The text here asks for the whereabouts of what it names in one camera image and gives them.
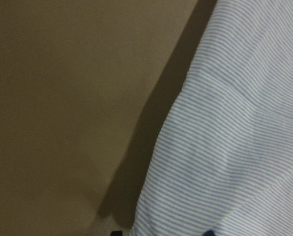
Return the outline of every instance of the black object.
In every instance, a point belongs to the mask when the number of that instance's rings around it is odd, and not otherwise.
[[[205,232],[202,236],[215,236],[213,230],[209,230],[207,232]]]
[[[122,231],[112,231],[111,236],[123,236]]]

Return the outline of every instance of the fabric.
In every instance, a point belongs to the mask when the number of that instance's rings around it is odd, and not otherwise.
[[[293,235],[293,0],[219,0],[131,236]]]

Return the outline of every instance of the brown background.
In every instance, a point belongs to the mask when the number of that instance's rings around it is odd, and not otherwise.
[[[128,231],[214,4],[0,1],[0,236]]]

